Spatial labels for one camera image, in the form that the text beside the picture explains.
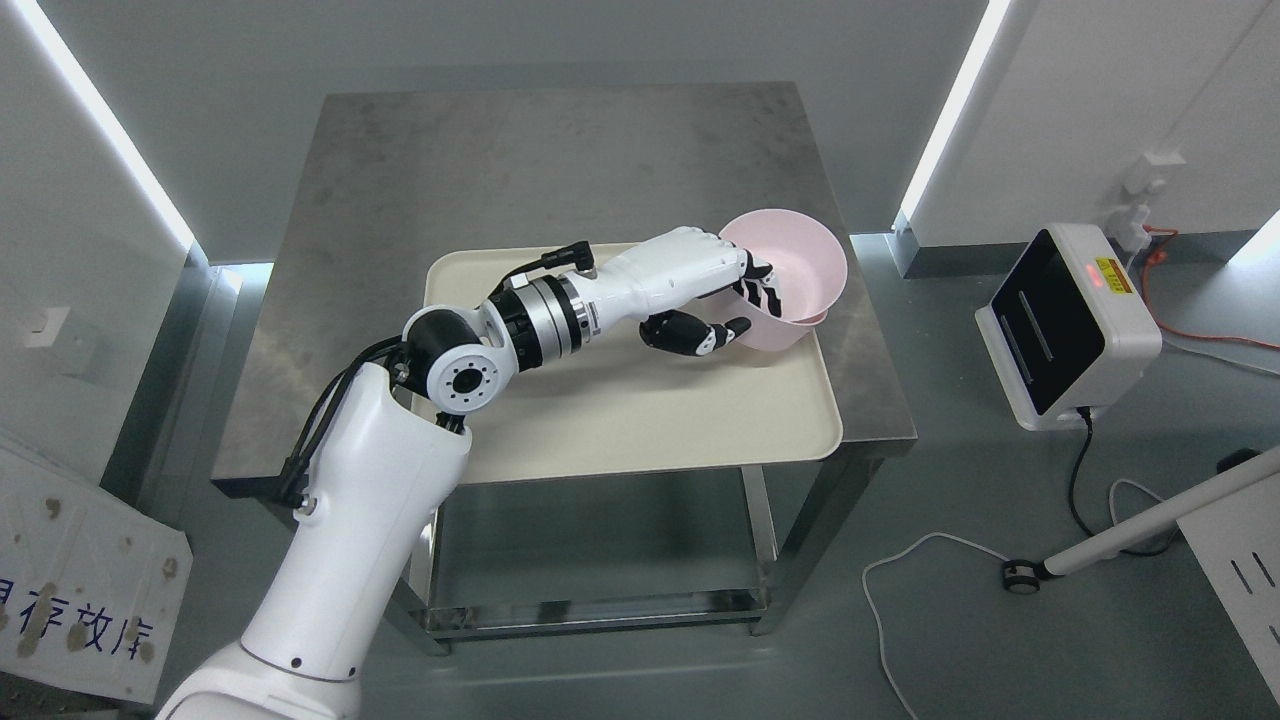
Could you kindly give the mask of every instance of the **gray floor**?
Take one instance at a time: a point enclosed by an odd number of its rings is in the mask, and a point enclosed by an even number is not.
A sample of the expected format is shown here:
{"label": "gray floor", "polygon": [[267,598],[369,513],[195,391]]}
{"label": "gray floor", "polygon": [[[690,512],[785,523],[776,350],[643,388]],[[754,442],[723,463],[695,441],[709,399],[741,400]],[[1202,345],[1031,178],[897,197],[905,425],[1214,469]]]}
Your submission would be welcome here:
{"label": "gray floor", "polygon": [[[436,659],[384,626],[364,716],[904,717],[879,670],[861,568],[929,530],[1029,557],[1075,542],[1062,492],[1082,438],[1014,423],[973,323],[998,278],[905,282],[881,236],[855,247],[920,441],[883,466],[774,634],[716,625],[488,641]],[[1155,299],[1170,320],[1275,338],[1276,277],[1280,260],[1161,266]],[[1236,447],[1276,445],[1277,400],[1280,380],[1167,350],[1098,420],[1082,511],[1102,524],[1115,478],[1176,492]],[[771,475],[780,525],[812,477],[806,466]],[[731,473],[467,489],[451,498],[445,592],[480,602],[736,584],[751,571],[741,502]],[[238,634],[288,543],[255,503],[202,480],[182,524],[196,566],[163,694]],[[1185,543],[1032,597],[1001,591],[992,559],[931,543],[873,573],[872,589],[922,717],[1280,717]]]}

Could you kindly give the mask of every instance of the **table leg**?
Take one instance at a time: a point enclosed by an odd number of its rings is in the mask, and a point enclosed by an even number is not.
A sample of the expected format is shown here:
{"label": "table leg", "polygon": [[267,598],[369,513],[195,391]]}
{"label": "table leg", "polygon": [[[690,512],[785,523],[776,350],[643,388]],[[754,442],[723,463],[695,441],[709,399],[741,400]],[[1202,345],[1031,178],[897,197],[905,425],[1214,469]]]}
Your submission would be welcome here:
{"label": "table leg", "polygon": [[778,560],[778,538],[773,528],[773,511],[769,509],[769,493],[764,488],[764,468],[744,465],[742,495],[746,498],[746,514],[751,521],[751,544],[755,547],[756,582],[768,602],[768,582],[773,564]]}
{"label": "table leg", "polygon": [[823,460],[769,574],[769,606],[750,625],[753,635],[768,634],[782,621],[879,464],[881,459],[868,457],[852,445],[841,445]]}
{"label": "table leg", "polygon": [[396,583],[390,602],[383,618],[401,632],[411,643],[428,655],[448,655],[448,642],[440,642],[426,632],[428,610],[435,596],[435,583],[440,569],[440,525],[442,509],[431,515],[431,521],[422,529],[417,544],[408,559],[408,568]]}

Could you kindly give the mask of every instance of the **white sign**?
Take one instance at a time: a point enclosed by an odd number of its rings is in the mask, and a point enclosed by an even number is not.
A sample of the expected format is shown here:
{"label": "white sign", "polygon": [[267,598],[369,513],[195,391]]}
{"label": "white sign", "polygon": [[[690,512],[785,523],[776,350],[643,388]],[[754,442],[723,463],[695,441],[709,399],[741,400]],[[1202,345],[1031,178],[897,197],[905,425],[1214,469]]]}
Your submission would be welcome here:
{"label": "white sign", "polygon": [[182,533],[0,446],[0,670],[151,702],[189,571]]}

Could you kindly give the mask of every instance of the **black screen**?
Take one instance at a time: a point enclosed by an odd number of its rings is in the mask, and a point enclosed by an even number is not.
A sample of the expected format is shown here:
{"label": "black screen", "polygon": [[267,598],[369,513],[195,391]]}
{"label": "black screen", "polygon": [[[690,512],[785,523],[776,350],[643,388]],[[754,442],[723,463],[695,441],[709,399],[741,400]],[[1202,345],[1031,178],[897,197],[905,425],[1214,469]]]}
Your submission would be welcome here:
{"label": "black screen", "polygon": [[1041,231],[991,301],[1036,413],[1102,355],[1102,331],[1048,231]]}

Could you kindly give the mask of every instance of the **white device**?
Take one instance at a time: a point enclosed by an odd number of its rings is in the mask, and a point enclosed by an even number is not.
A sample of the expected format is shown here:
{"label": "white device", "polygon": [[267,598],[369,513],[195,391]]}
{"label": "white device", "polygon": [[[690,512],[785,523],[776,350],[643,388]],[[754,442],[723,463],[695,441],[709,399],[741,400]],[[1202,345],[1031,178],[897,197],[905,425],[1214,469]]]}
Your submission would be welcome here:
{"label": "white device", "polygon": [[975,319],[1028,430],[1083,428],[1142,377],[1164,340],[1096,225],[1050,223]]}
{"label": "white device", "polygon": [[[567,264],[577,270],[525,275]],[[293,507],[298,529],[239,642],[205,661],[157,717],[355,717],[383,609],[415,539],[466,469],[466,415],[516,373],[576,352],[623,318],[643,320],[641,338],[659,350],[723,347],[750,322],[708,325],[675,309],[739,281],[763,283],[771,270],[712,233],[676,228],[599,269],[589,246],[573,243],[512,270],[479,307],[413,314],[399,337],[333,379],[279,477],[215,480],[232,497]],[[429,398],[436,420],[396,402],[393,384]]]}

